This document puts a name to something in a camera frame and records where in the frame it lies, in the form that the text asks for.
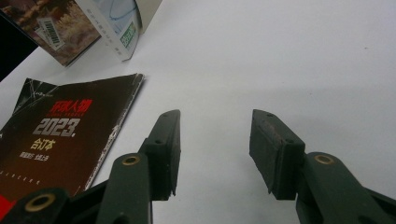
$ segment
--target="book spine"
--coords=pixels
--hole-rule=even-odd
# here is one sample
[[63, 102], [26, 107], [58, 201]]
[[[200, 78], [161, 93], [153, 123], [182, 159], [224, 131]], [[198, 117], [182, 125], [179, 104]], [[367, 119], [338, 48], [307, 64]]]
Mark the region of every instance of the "book spine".
[[92, 25], [96, 28], [102, 38], [106, 41], [106, 44], [112, 48], [117, 56], [122, 61], [130, 59], [132, 54], [130, 54], [121, 44], [117, 35], [111, 29], [106, 18], [94, 2], [92, 0], [76, 0], [76, 3], [91, 21]]

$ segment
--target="white background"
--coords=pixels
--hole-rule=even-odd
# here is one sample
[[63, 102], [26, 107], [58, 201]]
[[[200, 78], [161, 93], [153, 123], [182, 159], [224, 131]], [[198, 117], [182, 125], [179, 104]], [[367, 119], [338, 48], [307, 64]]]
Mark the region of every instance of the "white background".
[[248, 155], [252, 110], [278, 115], [364, 187], [396, 198], [396, 2], [163, 0], [133, 58], [103, 40], [64, 68], [42, 49], [0, 83], [0, 126], [23, 81], [143, 73], [146, 81], [94, 184], [136, 152], [161, 113], [181, 111], [177, 196], [154, 223], [299, 223]]

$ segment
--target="barcode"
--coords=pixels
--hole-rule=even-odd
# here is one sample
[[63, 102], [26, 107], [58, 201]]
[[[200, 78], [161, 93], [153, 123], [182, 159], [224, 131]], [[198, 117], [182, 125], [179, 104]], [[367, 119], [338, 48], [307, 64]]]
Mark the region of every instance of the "barcode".
[[53, 49], [59, 49], [64, 42], [60, 38], [52, 18], [38, 18], [38, 24], [41, 31], [37, 29], [35, 32], [40, 35]]
[[52, 21], [44, 21], [44, 25], [46, 26], [46, 30], [49, 34], [49, 38], [51, 39], [52, 44], [57, 45], [61, 42], [58, 34], [55, 31], [55, 27]]

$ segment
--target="magazine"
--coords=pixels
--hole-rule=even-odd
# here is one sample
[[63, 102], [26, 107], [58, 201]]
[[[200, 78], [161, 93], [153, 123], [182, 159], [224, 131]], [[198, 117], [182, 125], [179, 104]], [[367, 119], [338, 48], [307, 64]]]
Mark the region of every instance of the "magazine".
[[135, 74], [56, 86], [27, 78], [0, 131], [0, 203], [43, 188], [70, 196], [89, 188], [143, 80]]
[[0, 12], [64, 66], [100, 37], [74, 0], [0, 1]]

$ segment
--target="dark brown book cover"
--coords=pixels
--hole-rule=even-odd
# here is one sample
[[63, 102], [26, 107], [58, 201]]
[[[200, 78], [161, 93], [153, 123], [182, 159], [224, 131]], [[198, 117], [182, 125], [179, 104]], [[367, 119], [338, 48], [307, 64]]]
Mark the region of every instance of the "dark brown book cover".
[[0, 198], [87, 189], [130, 109], [140, 74], [55, 86], [26, 79], [0, 131]]

